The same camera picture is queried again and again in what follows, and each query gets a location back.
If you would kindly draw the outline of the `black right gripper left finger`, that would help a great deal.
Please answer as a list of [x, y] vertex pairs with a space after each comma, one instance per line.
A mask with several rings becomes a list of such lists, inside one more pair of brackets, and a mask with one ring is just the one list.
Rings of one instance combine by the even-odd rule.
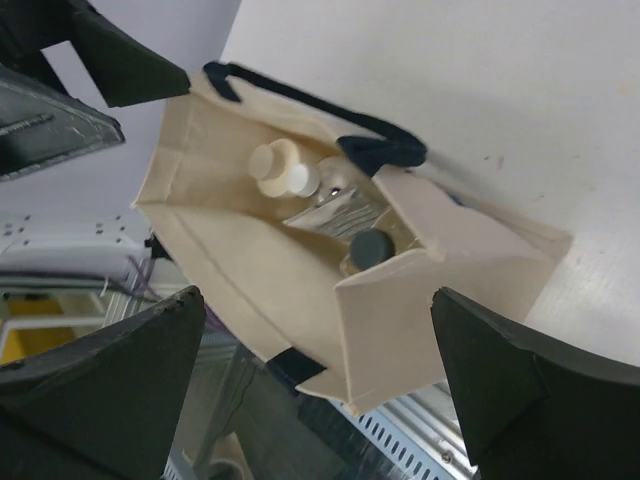
[[158, 479], [204, 331], [190, 286], [1, 368], [4, 479]]

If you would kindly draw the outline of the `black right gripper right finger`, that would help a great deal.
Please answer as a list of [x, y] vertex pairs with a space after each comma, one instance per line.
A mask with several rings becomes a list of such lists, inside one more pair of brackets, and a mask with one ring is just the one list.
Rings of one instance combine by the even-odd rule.
[[431, 315], [478, 479], [636, 479], [639, 369], [449, 288]]

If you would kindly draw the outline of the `square bottle with dark cap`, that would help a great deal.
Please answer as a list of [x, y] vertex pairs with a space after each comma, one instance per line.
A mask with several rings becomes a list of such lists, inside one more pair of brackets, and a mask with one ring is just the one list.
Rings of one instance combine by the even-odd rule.
[[340, 269], [345, 276], [382, 264], [396, 254], [391, 236], [383, 230], [371, 228], [357, 233]]

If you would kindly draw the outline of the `beige bottle with round cap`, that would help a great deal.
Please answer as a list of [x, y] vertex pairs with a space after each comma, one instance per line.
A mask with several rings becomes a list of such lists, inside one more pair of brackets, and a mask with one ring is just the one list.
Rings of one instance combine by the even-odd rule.
[[249, 158], [248, 173], [266, 197], [292, 197], [288, 188], [289, 172], [299, 159], [295, 143], [279, 139], [260, 145], [253, 151]]

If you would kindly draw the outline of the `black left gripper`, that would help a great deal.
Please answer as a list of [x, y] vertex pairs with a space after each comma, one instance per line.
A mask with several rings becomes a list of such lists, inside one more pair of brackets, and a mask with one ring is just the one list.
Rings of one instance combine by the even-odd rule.
[[123, 145], [109, 115], [188, 93], [187, 73], [88, 1], [1, 4], [1, 178]]

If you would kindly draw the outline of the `cream canvas tote bag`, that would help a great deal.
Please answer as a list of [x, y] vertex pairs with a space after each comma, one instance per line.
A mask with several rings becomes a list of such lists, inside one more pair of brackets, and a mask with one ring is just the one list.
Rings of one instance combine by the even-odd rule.
[[[359, 270], [345, 241], [291, 226], [308, 201], [269, 197], [249, 173], [251, 154], [278, 140], [310, 165], [345, 165], [411, 246]], [[136, 206], [254, 355], [296, 390], [360, 415], [444, 379], [438, 289], [521, 321], [571, 245], [561, 230], [431, 181], [419, 171], [426, 158], [401, 127], [211, 62], [166, 103]]]

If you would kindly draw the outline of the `clear bottle with white cap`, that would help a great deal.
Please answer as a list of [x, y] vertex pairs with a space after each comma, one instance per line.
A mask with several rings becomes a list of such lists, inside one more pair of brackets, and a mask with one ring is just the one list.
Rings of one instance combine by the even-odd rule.
[[294, 166], [287, 178], [287, 189], [300, 198], [315, 198], [318, 202], [340, 193], [349, 186], [348, 178], [329, 165]]

